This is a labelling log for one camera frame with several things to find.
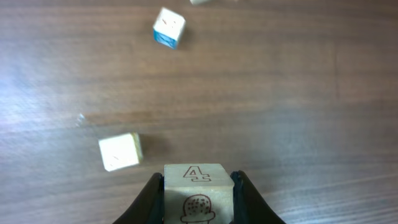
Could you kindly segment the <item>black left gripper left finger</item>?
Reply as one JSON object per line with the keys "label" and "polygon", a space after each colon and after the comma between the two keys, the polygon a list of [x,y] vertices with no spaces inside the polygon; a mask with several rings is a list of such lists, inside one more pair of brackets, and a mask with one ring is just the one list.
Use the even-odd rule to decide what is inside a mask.
{"label": "black left gripper left finger", "polygon": [[164,177],[153,174],[127,210],[113,224],[163,224]]}

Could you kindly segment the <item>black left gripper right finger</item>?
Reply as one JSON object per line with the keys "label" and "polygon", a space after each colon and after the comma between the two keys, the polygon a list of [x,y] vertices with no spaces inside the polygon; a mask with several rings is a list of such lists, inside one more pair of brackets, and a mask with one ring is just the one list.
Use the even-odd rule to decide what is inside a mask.
{"label": "black left gripper right finger", "polygon": [[230,175],[234,182],[234,224],[285,224],[268,203],[245,172],[234,171]]}

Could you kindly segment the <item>red O wooden block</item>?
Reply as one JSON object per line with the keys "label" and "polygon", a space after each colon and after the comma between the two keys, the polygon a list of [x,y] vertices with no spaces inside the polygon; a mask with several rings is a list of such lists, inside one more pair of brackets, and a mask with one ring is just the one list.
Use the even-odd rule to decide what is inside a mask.
{"label": "red O wooden block", "polygon": [[164,166],[164,224],[229,224],[234,182],[221,164]]}

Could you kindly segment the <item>yellow edged wooden block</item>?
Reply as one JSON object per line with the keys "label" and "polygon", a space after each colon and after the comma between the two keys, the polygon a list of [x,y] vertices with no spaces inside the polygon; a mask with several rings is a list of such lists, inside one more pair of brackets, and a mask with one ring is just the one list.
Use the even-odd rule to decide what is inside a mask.
{"label": "yellow edged wooden block", "polygon": [[108,172],[140,164],[143,160],[137,133],[126,133],[98,141],[104,169]]}

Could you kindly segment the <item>blue X B wooden block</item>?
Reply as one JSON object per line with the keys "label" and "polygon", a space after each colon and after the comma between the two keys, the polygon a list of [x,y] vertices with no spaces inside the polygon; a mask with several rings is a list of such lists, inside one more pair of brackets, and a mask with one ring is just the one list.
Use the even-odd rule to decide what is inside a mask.
{"label": "blue X B wooden block", "polygon": [[162,7],[153,25],[154,40],[176,49],[183,35],[186,20],[180,14]]}

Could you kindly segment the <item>green V wooden block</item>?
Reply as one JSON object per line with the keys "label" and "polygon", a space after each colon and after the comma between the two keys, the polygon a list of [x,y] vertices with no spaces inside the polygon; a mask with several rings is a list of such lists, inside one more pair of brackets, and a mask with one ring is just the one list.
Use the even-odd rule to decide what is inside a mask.
{"label": "green V wooden block", "polygon": [[211,0],[190,0],[191,4],[194,6],[199,5],[199,4],[204,4],[209,1],[211,1]]}

